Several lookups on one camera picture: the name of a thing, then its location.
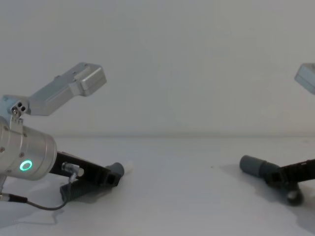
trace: green led ring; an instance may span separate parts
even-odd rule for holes
[[[21,171],[28,171],[30,168],[32,168],[32,161],[31,160],[25,160],[21,163],[20,165],[20,170]]]

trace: gray cylindrical grip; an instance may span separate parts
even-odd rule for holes
[[[111,166],[106,166],[106,168],[110,169],[112,172],[117,173],[121,176],[124,176],[125,170],[122,164],[116,162]]]
[[[267,161],[246,155],[246,156],[243,156],[240,161],[240,168],[246,174],[256,176],[256,177],[261,177],[259,174],[260,168],[264,163],[267,163]]]

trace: black cable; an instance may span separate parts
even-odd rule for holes
[[[67,186],[67,196],[66,198],[64,199],[64,202],[61,206],[58,206],[58,207],[45,207],[45,206],[40,206],[40,205],[37,205],[35,203],[32,203],[30,201],[27,201],[26,204],[32,206],[32,207],[36,207],[38,209],[41,209],[41,210],[59,210],[61,208],[63,208],[69,201],[70,199],[70,195],[71,195],[71,182],[69,181],[68,183],[68,186]]]

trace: white wall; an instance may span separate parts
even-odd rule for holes
[[[108,84],[27,124],[55,135],[315,134],[313,0],[2,0],[0,93],[80,61]]]

